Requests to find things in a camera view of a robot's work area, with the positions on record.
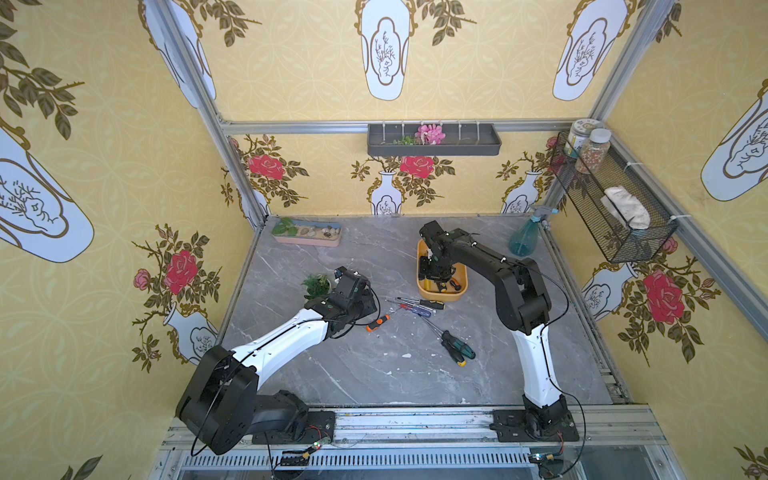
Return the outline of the pink miniature landscape tray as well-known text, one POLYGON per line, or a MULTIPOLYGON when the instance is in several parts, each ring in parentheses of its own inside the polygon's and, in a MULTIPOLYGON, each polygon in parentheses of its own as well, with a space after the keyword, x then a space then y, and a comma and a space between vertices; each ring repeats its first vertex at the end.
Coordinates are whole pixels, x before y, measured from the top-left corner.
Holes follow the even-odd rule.
POLYGON ((342 226, 283 217, 272 228, 271 234, 281 244, 337 247, 342 237, 342 226))

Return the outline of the dark grey wall shelf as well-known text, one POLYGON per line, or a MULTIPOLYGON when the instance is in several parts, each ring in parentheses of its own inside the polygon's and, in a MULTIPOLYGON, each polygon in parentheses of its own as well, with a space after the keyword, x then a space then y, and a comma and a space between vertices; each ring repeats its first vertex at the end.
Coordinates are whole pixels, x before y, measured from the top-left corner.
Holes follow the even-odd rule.
POLYGON ((502 140, 493 123, 369 123, 372 157, 496 156, 502 140))

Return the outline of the orange black stubby screwdriver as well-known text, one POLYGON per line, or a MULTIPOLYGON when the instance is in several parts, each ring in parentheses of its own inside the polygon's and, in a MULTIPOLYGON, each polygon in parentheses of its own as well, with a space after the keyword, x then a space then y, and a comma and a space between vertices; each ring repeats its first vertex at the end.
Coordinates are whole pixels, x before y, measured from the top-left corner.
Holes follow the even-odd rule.
POLYGON ((370 323, 368 323, 366 325, 366 331, 369 332, 369 333, 374 332, 374 331, 378 330, 383 324, 388 322, 390 319, 391 319, 391 315, 390 314, 382 315, 382 316, 378 317, 377 319, 375 319, 375 320, 371 321, 370 323))

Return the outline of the glass jar white lid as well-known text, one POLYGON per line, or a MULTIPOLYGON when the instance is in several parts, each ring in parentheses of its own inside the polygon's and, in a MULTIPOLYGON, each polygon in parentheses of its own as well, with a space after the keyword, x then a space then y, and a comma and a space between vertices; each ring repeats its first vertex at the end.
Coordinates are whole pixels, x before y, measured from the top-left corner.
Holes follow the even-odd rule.
POLYGON ((592 118, 582 118, 574 121, 564 144, 564 153, 571 158, 577 158, 582 145, 589 139, 592 131, 603 127, 604 123, 602 121, 592 118))

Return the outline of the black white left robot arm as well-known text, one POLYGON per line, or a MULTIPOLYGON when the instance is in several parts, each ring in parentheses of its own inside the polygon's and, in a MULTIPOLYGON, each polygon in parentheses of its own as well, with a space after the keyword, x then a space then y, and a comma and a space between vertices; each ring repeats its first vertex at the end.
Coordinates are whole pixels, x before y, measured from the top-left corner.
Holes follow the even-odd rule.
POLYGON ((322 436, 322 428, 310 426, 309 407, 295 394, 264 395, 259 389, 299 354, 379 311, 367 277, 339 267, 334 281, 329 293, 307 301, 259 339, 233 349, 215 345, 202 356, 175 410, 194 444, 221 455, 246 436, 264 444, 322 436))

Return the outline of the aluminium frame rail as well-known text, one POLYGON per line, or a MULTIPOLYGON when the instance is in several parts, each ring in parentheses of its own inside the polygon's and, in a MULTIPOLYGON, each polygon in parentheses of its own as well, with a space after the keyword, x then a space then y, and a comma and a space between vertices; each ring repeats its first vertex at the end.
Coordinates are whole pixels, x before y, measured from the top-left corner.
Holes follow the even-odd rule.
POLYGON ((139 7, 152 45, 187 102, 197 110, 222 157, 240 193, 245 218, 255 231, 261 231, 266 213, 253 193, 234 144, 222 129, 215 84, 193 18, 174 1, 141 1, 139 7))

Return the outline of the small black yellow screwdriver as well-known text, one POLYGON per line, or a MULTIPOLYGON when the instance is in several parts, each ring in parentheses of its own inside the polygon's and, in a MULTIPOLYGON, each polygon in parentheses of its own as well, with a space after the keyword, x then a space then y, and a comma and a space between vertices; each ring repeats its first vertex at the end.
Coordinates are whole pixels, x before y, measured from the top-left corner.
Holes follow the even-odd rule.
POLYGON ((402 303, 418 305, 418 306, 430 308, 433 310, 445 309, 445 304, 440 301, 433 301, 433 300, 427 300, 427 299, 413 299, 413 298, 405 298, 405 297, 397 297, 397 300, 402 303))

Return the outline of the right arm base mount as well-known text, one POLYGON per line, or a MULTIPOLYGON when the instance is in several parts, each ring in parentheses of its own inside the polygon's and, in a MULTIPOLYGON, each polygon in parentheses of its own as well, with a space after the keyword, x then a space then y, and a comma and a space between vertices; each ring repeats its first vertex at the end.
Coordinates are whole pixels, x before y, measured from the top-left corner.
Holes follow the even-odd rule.
POLYGON ((497 409, 489 428, 499 442, 576 442, 581 435, 570 412, 543 420, 525 409, 497 409))

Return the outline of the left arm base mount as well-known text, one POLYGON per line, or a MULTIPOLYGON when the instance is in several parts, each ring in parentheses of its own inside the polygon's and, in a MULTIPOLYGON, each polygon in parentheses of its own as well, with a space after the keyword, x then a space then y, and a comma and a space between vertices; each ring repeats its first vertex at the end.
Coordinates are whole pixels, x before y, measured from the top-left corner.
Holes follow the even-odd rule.
POLYGON ((255 445, 308 445, 321 438, 334 439, 336 413, 332 410, 309 411, 285 428, 278 428, 275 422, 254 424, 249 430, 255 445))

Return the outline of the red blue clear screwdriver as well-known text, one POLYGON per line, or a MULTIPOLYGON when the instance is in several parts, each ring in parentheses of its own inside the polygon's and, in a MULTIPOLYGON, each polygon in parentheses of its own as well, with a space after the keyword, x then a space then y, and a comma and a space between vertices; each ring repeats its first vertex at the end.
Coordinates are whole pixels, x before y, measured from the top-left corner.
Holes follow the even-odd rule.
POLYGON ((401 302, 396 300, 387 299, 388 303, 392 303, 393 305, 396 305, 402 309, 405 309, 407 311, 410 311, 420 317, 423 318, 430 318, 432 316, 432 311, 426 307, 415 305, 412 303, 407 302, 401 302))

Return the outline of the green artificial succulent plant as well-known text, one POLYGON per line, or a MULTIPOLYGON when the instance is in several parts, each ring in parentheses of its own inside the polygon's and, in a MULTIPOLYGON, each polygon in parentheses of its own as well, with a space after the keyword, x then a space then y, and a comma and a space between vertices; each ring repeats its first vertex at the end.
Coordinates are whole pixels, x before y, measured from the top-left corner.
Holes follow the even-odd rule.
POLYGON ((322 298, 331 291, 331 282, 325 274, 312 274, 302 282, 306 292, 304 298, 308 301, 322 298))

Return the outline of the beige crumpled cloth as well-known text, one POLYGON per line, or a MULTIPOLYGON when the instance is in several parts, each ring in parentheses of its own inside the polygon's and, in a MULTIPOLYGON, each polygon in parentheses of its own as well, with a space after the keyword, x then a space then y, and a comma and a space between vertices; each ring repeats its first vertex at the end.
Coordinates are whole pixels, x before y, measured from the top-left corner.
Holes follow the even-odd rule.
POLYGON ((648 210, 623 186, 605 189, 601 203, 627 229, 646 230, 651 225, 648 210))

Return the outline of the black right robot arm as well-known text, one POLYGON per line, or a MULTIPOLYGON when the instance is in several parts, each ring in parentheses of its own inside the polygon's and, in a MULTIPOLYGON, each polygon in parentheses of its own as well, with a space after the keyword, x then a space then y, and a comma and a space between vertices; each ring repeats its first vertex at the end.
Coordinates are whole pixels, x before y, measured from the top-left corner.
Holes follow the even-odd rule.
POLYGON ((502 324, 513 332, 523 370, 526 414, 541 428, 566 419, 566 394, 557 383, 550 361, 549 330, 552 301, 544 275, 532 259, 516 260, 477 242, 460 228, 448 231, 436 221, 419 230, 428 249, 421 270, 435 283, 452 278, 462 264, 494 287, 495 308, 502 324))

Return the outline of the green black handle screwdriver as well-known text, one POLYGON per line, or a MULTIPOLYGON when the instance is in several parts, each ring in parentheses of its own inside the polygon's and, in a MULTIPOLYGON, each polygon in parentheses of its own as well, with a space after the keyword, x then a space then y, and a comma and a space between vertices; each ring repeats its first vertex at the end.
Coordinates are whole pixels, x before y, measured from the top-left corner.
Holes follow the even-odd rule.
POLYGON ((476 358, 475 351, 464 340, 451 334, 448 330, 444 330, 444 331, 445 331, 445 335, 452 342, 453 346, 463 354, 466 360, 467 359, 473 360, 476 358))

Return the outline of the glass jar with beans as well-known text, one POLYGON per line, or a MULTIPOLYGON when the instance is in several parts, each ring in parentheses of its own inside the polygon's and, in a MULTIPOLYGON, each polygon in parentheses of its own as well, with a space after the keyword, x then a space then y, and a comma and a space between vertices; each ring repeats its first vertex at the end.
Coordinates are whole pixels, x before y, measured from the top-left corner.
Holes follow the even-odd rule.
POLYGON ((581 174, 595 171, 608 154, 611 137, 612 132, 606 128, 593 129, 580 148, 576 171, 581 174))

